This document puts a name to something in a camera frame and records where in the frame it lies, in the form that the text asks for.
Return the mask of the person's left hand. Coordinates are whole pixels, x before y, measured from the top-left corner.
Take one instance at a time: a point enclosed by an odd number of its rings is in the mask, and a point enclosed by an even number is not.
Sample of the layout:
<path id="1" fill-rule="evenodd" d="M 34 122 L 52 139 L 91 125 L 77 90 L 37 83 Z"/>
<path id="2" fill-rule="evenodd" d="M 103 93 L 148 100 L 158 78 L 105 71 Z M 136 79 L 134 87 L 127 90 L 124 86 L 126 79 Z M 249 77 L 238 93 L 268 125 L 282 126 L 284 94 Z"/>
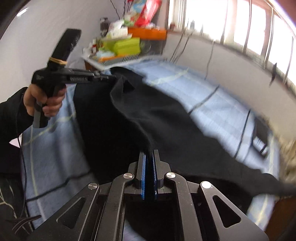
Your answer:
<path id="1" fill-rule="evenodd" d="M 23 104 L 30 116 L 34 116 L 35 103 L 41 102 L 45 104 L 43 112 L 46 117 L 55 116 L 62 106 L 62 101 L 65 98 L 67 87 L 63 85 L 63 88 L 58 93 L 48 98 L 46 94 L 35 84 L 30 84 L 23 96 Z"/>

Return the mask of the black left sleeve forearm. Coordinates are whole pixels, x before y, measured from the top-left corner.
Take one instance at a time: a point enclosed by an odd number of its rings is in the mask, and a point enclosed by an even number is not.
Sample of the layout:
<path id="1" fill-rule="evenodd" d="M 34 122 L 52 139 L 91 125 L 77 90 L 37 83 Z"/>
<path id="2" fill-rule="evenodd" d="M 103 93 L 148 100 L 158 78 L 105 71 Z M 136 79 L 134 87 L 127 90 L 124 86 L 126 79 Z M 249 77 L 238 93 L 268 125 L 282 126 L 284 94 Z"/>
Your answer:
<path id="1" fill-rule="evenodd" d="M 27 113 L 23 104 L 23 95 L 27 89 L 23 87 L 14 95 L 1 103 L 1 177 L 20 173 L 20 149 L 10 144 L 33 123 L 33 117 Z"/>

